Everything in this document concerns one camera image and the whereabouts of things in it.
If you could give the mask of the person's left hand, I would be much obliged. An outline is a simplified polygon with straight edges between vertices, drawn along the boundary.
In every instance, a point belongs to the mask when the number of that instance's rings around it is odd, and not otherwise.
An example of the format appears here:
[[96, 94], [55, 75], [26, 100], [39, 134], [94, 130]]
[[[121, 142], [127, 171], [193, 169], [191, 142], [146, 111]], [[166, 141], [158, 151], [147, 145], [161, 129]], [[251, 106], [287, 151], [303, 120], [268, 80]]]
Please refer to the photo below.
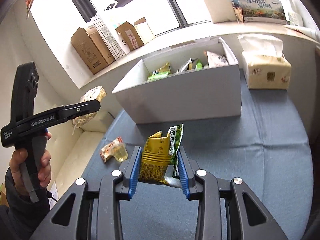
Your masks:
[[[14, 180], [14, 185], [17, 192], [23, 196], [28, 196], [29, 193], [24, 186], [20, 165], [24, 163], [28, 156], [28, 152], [24, 148], [20, 148], [15, 150], [12, 154], [12, 157], [9, 162], [9, 167], [11, 170], [11, 175]], [[45, 150], [43, 156], [40, 160], [40, 170], [38, 172], [38, 179], [40, 181], [40, 186], [46, 188], [51, 180], [52, 173], [51, 173], [51, 166], [50, 166], [51, 155], [50, 153]]]

